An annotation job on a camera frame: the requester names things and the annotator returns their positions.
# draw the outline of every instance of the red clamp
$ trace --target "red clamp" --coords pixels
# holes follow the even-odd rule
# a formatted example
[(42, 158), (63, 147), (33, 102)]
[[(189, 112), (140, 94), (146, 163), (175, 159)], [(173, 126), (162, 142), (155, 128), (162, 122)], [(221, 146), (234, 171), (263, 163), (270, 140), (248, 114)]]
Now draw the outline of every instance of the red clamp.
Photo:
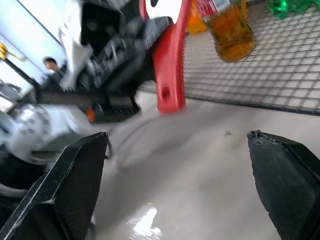
[[(149, 17), (146, 1), (150, 0), (139, 0), (143, 19)], [(179, 112), (186, 106), (183, 62), (190, 7), (191, 0), (182, 0), (177, 22), (168, 27), (152, 54), (160, 113)]]

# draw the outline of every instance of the metal wire mesh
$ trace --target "metal wire mesh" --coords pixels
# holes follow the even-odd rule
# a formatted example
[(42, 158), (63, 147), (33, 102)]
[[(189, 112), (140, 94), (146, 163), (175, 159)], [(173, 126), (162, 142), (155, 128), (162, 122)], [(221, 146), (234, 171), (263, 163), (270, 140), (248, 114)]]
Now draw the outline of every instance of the metal wire mesh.
[[(237, 63), (216, 54), (209, 33), (188, 36), (184, 88), (189, 98), (320, 114), (320, 11), (278, 20), (264, 1), (248, 6), (256, 49)], [(154, 92), (154, 83), (143, 86)]]

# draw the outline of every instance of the concrete floor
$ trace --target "concrete floor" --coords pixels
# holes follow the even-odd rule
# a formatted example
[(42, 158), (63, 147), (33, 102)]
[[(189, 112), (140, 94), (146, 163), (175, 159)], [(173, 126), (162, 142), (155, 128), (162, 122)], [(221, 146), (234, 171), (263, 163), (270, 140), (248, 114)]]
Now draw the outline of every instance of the concrete floor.
[(156, 96), (111, 136), (96, 206), (98, 240), (280, 240), (255, 187), (247, 133), (260, 129), (320, 157), (320, 117)]

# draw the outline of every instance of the green object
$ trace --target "green object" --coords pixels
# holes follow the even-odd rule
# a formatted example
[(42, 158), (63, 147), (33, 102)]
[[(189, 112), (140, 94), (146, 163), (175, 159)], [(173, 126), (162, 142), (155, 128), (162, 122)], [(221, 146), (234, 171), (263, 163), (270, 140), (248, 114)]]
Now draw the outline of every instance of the green object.
[[(320, 0), (312, 0), (320, 7)], [(304, 13), (310, 6), (311, 0), (268, 0), (267, 6), (278, 19), (284, 19), (289, 12)]]

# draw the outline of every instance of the dark hair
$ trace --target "dark hair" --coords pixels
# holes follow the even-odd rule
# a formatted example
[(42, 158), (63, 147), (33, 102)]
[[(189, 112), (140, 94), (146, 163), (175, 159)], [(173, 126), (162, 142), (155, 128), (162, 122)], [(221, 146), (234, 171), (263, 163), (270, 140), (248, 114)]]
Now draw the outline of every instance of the dark hair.
[(54, 58), (50, 57), (50, 56), (46, 56), (46, 57), (43, 59), (43, 63), (45, 64), (46, 62), (57, 64), (57, 61), (56, 61)]

